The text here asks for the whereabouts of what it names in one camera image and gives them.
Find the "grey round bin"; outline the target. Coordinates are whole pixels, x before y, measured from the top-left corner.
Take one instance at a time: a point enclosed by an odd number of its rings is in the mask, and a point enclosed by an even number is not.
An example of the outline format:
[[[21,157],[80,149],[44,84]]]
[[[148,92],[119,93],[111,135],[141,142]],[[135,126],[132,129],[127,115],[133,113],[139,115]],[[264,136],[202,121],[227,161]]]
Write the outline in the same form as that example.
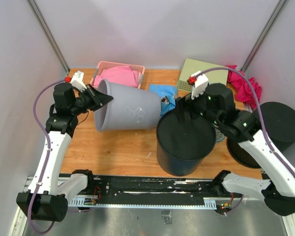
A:
[[[94,112],[96,130],[152,129],[160,119],[160,97],[154,92],[102,80],[97,90],[113,100]]]

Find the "dark navy round bin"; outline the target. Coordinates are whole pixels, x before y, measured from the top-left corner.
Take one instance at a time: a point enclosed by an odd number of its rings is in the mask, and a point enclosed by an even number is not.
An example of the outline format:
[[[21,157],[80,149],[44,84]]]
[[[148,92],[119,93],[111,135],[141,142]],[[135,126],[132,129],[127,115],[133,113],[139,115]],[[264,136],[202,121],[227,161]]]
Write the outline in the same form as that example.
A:
[[[191,119],[184,112],[180,123],[173,110],[158,122],[156,129],[159,166],[168,174],[182,177],[193,173],[202,160],[214,149],[215,129],[202,117]]]

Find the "light blue perforated basket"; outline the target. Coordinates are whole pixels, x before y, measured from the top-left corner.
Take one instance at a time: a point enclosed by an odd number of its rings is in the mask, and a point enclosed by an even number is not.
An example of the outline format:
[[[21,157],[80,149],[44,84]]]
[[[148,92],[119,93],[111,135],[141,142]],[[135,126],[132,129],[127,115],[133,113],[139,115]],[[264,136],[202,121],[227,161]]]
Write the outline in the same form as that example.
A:
[[[215,133],[216,133],[216,142],[219,143],[224,140],[225,135],[220,131],[219,127],[214,123],[213,124]]]

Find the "large black ribbed bin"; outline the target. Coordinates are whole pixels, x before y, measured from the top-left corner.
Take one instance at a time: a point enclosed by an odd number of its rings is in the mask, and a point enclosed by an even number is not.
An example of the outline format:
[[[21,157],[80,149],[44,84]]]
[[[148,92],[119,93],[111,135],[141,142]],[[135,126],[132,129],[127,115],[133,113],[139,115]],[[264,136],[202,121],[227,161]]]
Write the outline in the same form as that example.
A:
[[[266,102],[261,105],[261,111],[266,131],[281,152],[295,143],[295,110],[293,108],[280,102]],[[235,141],[227,139],[227,148],[239,164],[252,169],[260,168],[253,157]]]

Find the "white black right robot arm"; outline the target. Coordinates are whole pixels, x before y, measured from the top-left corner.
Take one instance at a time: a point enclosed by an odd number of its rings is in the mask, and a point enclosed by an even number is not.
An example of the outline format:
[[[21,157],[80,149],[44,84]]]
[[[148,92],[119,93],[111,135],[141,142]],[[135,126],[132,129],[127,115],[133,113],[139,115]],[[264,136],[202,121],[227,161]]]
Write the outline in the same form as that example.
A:
[[[217,196],[238,193],[263,200],[281,216],[295,213],[295,168],[270,140],[261,119],[236,108],[231,89],[217,83],[208,85],[197,97],[190,93],[178,97],[174,113],[180,122],[191,115],[215,124],[249,153],[268,176],[254,179],[222,170],[212,181]]]

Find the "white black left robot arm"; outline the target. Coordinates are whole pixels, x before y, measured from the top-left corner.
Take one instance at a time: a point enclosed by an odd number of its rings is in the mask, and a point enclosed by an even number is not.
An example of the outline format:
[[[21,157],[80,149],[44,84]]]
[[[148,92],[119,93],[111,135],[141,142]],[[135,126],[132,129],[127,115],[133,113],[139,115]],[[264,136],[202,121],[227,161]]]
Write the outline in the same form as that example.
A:
[[[49,118],[41,128],[45,145],[34,178],[26,192],[18,193],[16,203],[28,220],[61,222],[69,202],[79,193],[94,192],[92,171],[75,170],[63,184],[58,184],[62,161],[70,144],[78,116],[97,111],[113,100],[91,85],[60,82],[54,86],[54,103]]]

